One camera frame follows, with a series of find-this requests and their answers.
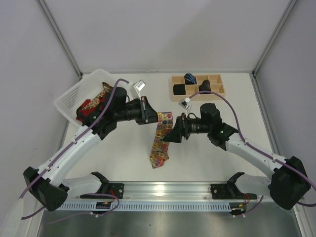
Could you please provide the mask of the colourful patterned tie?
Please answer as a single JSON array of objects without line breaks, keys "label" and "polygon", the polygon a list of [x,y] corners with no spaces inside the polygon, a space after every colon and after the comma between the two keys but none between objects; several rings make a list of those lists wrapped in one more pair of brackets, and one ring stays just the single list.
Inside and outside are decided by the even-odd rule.
[{"label": "colourful patterned tie", "polygon": [[163,138],[172,130],[172,126],[172,112],[158,113],[158,124],[150,153],[150,163],[153,169],[162,167],[169,159],[169,142],[163,141]]}]

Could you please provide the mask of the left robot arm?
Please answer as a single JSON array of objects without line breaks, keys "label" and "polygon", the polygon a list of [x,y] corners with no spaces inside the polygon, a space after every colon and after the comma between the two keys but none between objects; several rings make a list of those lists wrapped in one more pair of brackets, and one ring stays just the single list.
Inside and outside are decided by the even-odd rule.
[{"label": "left robot arm", "polygon": [[158,114],[147,97],[127,102],[126,96],[126,90],[117,87],[106,92],[88,112],[78,108],[77,117],[82,126],[73,140],[40,167],[28,167],[24,171],[29,192],[48,211],[56,210],[69,198],[106,192],[108,180],[99,172],[73,179],[66,176],[89,150],[116,129],[118,122],[135,120],[143,125],[158,121]]}]

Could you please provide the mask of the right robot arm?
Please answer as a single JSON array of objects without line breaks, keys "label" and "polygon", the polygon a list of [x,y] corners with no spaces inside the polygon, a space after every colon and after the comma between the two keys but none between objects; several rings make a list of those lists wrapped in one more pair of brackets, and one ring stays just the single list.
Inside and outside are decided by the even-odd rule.
[{"label": "right robot arm", "polygon": [[199,118],[189,118],[186,114],[178,116],[163,140],[181,143],[191,134],[207,134],[214,146],[243,158],[264,173],[263,177],[237,173],[233,176],[237,190],[268,196],[283,209],[290,210],[310,190],[311,184],[300,159],[285,158],[250,144],[240,131],[222,121],[213,103],[203,104],[200,115]]}]

